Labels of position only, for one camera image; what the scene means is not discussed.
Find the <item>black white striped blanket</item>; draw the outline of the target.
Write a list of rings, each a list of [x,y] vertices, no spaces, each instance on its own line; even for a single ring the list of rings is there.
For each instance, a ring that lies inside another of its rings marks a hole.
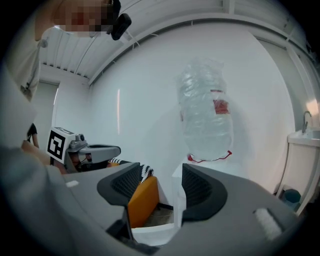
[[[130,161],[121,160],[118,158],[112,158],[108,161],[107,167],[115,167],[123,164],[128,164]],[[139,184],[142,184],[147,178],[154,175],[154,170],[146,164],[140,164],[139,166]]]

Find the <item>white sink vanity unit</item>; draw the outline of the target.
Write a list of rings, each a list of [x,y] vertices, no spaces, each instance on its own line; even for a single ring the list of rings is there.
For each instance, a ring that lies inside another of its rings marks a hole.
[[[300,194],[294,207],[299,216],[320,187],[320,127],[311,127],[291,133],[288,138],[288,154],[283,177],[276,196],[295,190]]]

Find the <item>person's left forearm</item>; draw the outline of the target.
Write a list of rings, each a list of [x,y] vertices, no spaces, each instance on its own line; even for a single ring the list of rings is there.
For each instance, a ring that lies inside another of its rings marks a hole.
[[[31,155],[32,157],[36,158],[44,165],[52,166],[54,163],[54,161],[49,155],[47,155],[45,152],[43,152],[38,147],[28,142],[27,140],[23,141],[21,149],[23,150],[24,153]]]

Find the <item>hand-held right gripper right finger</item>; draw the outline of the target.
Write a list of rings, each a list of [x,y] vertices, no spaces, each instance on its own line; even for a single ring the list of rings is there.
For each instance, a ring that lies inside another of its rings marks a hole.
[[[259,184],[183,163],[181,226],[154,256],[275,256],[299,228],[296,213]]]

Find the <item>orange sofa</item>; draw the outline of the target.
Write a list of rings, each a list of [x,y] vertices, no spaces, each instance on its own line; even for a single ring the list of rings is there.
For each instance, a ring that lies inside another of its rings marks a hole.
[[[117,176],[111,187],[128,199],[127,212],[132,229],[145,226],[148,218],[160,202],[158,180],[153,175],[139,184],[139,165]]]

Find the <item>silver faucet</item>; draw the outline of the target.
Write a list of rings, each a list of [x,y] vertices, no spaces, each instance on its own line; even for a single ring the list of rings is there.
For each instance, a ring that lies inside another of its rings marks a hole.
[[[302,133],[305,134],[307,127],[308,127],[308,121],[306,120],[306,115],[309,115],[309,117],[312,117],[311,113],[307,110],[303,113],[303,124],[302,124]]]

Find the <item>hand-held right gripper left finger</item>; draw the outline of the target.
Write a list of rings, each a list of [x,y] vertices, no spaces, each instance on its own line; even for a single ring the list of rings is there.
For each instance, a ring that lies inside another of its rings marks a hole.
[[[105,243],[109,256],[154,256],[159,247],[134,240],[128,204],[140,180],[139,163],[63,175],[83,213],[102,229],[95,240]]]

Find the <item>clear large water bottle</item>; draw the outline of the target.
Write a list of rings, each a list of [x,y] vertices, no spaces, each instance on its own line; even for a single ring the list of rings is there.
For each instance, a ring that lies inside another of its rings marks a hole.
[[[215,60],[194,58],[176,78],[187,158],[197,164],[231,155],[234,131],[223,67]]]

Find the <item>person's beige shirt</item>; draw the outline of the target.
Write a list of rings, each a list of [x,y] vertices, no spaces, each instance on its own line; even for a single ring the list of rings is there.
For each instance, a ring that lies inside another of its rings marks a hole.
[[[40,78],[41,39],[13,39],[0,64],[0,147],[20,148],[37,115],[32,99]]]

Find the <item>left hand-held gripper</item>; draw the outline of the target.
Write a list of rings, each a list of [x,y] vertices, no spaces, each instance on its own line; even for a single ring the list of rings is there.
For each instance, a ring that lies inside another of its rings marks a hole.
[[[82,173],[107,168],[108,161],[121,154],[121,148],[107,144],[88,144],[81,133],[52,127],[47,154],[62,173]]]

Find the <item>blue-grey waste bin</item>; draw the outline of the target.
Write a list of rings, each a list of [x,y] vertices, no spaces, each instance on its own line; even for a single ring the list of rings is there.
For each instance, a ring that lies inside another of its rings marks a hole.
[[[301,194],[295,189],[287,189],[283,192],[281,200],[294,211],[300,205]]]

